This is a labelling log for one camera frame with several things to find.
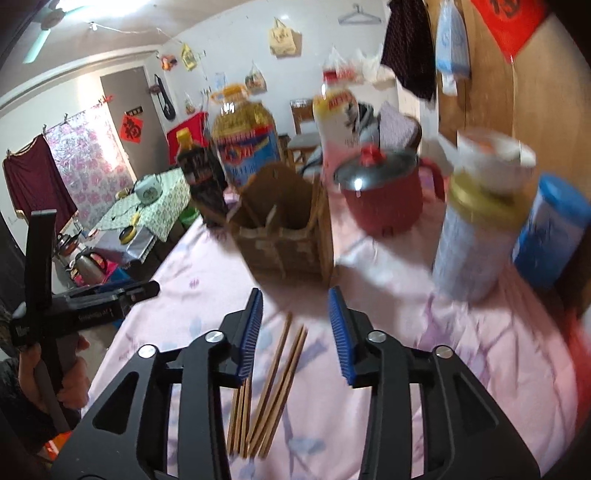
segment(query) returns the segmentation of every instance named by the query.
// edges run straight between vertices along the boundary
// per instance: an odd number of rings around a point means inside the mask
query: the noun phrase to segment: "gray door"
[[[154,108],[143,67],[123,70],[100,78],[105,95],[113,95],[108,103],[118,132],[125,112],[141,107],[137,118],[144,121],[140,143],[121,140],[129,163],[138,179],[151,173],[168,170],[168,142]]]

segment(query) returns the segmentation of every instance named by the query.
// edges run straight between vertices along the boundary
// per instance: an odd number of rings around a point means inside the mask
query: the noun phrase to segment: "silver screw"
[[[144,345],[138,350],[138,355],[141,358],[150,358],[156,354],[156,347],[154,345]]]
[[[435,349],[435,355],[439,358],[448,359],[453,357],[453,350],[447,345],[440,345]]]
[[[209,343],[219,343],[223,340],[224,334],[219,330],[212,330],[205,334],[205,341]]]
[[[382,343],[386,341],[386,334],[379,330],[374,330],[368,333],[368,340],[373,343]]]

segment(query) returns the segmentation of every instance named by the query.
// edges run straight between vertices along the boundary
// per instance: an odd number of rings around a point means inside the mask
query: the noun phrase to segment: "floral tablecloth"
[[[138,226],[150,230],[165,242],[180,213],[189,204],[189,185],[180,168],[160,175],[162,195],[151,205],[143,205],[135,194],[118,200],[96,224],[98,230],[121,230],[131,223],[135,212],[141,212]]]

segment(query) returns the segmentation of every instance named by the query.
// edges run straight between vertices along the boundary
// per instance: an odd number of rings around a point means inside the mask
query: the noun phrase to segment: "clothes hanger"
[[[353,4],[353,10],[355,11],[339,17],[339,25],[379,25],[382,23],[380,17],[365,13],[359,4]]]

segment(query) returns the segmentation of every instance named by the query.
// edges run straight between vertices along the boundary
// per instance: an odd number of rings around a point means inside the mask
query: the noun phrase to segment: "pink floral curtain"
[[[81,112],[46,132],[57,169],[82,225],[93,228],[115,203],[115,194],[133,185],[111,128],[106,106]]]

